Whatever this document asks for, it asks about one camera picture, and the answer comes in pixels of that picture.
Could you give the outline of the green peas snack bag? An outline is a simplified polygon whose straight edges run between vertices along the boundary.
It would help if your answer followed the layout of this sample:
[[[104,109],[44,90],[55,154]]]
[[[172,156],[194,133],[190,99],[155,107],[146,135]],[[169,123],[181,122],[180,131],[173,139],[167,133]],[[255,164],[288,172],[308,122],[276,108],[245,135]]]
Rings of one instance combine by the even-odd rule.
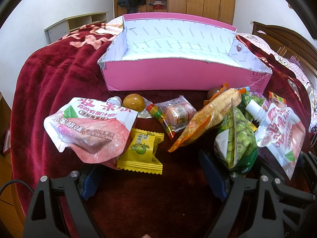
[[[231,100],[214,141],[216,156],[231,172],[246,174],[253,167],[258,150],[253,130]]]

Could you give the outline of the orange corn snack bag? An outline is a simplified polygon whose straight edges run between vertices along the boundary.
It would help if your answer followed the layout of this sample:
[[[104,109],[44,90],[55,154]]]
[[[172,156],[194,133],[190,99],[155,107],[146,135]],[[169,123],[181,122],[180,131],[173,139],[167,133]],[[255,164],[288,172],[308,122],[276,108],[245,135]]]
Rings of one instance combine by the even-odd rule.
[[[208,102],[190,120],[180,137],[171,146],[168,152],[174,152],[179,147],[187,146],[196,141],[210,128],[219,125],[229,112],[232,102],[238,106],[242,101],[241,92],[230,88]]]

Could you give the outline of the pink peach jelly pouch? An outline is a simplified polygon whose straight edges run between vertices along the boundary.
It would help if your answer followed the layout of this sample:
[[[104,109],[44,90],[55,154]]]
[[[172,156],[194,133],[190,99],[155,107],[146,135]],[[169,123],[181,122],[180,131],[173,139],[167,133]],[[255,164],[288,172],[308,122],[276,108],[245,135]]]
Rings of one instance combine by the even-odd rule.
[[[44,120],[44,128],[59,152],[72,149],[87,164],[117,169],[138,112],[96,99],[74,97]]]

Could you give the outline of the yellow candy packet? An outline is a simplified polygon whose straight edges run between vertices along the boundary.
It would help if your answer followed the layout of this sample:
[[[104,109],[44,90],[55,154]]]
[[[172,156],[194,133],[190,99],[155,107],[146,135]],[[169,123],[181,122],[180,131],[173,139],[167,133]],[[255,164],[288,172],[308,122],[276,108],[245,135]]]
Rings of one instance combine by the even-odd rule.
[[[118,158],[116,167],[122,170],[161,175],[163,164],[156,158],[158,145],[164,134],[133,128],[131,143]]]

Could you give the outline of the orange jelly cup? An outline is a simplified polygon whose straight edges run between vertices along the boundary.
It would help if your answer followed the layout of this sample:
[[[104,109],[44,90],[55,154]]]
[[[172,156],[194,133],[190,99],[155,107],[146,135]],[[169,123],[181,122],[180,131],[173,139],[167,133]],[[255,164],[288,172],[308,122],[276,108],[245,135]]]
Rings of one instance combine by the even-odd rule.
[[[211,88],[208,93],[207,93],[207,99],[204,100],[204,106],[207,105],[210,101],[212,101],[213,99],[215,99],[217,96],[219,96],[221,93],[223,93],[224,91],[226,91],[229,88],[228,83],[224,83],[222,86],[220,87],[214,87]]]

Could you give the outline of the clear rainbow-edged snack pack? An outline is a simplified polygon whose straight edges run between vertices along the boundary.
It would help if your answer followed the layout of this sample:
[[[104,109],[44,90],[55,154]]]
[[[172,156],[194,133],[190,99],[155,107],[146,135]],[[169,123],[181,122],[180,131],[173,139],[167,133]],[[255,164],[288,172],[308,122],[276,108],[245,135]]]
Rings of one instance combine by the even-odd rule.
[[[171,140],[176,132],[186,128],[197,112],[182,95],[166,102],[149,104],[146,110],[161,123]]]

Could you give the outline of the smartphone on blanket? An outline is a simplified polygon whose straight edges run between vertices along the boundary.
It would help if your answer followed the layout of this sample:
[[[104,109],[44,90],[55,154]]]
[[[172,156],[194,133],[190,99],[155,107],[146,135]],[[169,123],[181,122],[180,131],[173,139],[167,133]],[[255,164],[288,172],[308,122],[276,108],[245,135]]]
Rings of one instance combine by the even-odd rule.
[[[288,79],[287,80],[289,86],[291,87],[291,89],[294,91],[294,93],[296,94],[296,96],[298,97],[299,101],[301,101],[301,97],[300,97],[300,93],[299,90],[297,88],[297,85],[295,82],[292,81],[292,79]]]

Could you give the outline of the dark wooden headboard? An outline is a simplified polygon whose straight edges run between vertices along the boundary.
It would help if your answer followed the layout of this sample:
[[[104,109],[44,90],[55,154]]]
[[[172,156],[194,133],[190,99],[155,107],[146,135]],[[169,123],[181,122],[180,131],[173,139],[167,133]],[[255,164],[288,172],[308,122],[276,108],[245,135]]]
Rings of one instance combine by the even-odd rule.
[[[252,34],[262,38],[278,55],[286,59],[294,57],[307,78],[316,83],[316,48],[306,38],[286,27],[255,21]]]

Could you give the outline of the grey low shelf unit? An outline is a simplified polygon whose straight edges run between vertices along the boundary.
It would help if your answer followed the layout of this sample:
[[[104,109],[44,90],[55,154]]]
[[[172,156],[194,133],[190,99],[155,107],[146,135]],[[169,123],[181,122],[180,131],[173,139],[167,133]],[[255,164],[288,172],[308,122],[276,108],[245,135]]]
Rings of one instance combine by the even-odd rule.
[[[79,30],[86,24],[97,24],[107,22],[107,12],[95,12],[67,17],[44,29],[47,43],[51,44],[64,35]]]

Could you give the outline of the pink cardboard box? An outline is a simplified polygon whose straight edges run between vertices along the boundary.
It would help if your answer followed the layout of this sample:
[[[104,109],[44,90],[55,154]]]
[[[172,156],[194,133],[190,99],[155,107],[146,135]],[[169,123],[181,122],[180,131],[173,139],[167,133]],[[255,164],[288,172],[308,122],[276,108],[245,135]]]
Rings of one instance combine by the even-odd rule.
[[[236,36],[236,27],[190,14],[126,14],[98,60],[111,91],[210,90],[227,83],[263,92],[272,70]]]

